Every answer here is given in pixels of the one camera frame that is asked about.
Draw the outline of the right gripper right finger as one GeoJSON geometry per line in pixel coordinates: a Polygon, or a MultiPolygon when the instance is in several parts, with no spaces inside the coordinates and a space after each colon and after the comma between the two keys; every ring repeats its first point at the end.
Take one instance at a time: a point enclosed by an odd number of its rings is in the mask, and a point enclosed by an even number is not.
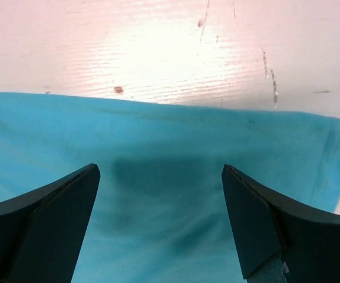
{"type": "Polygon", "coordinates": [[[229,165],[222,182],[247,282],[340,282],[340,215],[289,198],[229,165]]]}

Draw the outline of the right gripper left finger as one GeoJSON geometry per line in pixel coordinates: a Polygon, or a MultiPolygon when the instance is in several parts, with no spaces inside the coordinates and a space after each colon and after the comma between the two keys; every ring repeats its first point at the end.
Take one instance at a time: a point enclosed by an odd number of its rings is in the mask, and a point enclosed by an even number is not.
{"type": "Polygon", "coordinates": [[[0,282],[71,282],[99,182],[89,164],[0,202],[0,282]]]}

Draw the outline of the teal t shirt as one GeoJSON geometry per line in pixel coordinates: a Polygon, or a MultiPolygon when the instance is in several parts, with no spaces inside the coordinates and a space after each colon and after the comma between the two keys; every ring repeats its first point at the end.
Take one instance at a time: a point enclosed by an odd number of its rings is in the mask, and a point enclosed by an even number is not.
{"type": "Polygon", "coordinates": [[[0,201],[95,163],[74,282],[242,282],[225,164],[332,212],[340,119],[0,93],[0,201]]]}

